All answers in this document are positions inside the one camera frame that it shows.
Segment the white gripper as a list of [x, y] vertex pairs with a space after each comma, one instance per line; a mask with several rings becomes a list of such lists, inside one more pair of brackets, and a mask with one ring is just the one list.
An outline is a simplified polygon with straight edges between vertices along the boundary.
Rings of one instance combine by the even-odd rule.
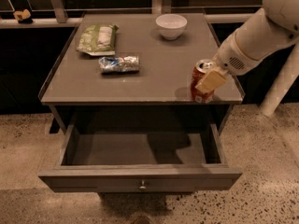
[[207, 72], [195, 86], [201, 93], [214, 91], [225, 84], [228, 72], [235, 76], [243, 76], [259, 64], [245, 55], [237, 45], [236, 32], [222, 42], [212, 61], [217, 67]]

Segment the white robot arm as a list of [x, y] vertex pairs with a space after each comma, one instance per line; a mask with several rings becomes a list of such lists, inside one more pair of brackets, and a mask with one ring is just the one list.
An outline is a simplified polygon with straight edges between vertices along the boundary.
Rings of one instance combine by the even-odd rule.
[[208, 103], [230, 75], [242, 76], [266, 57], [298, 43], [299, 0], [263, 0], [262, 7], [220, 45], [212, 59], [198, 63], [204, 76], [192, 80], [192, 98]]

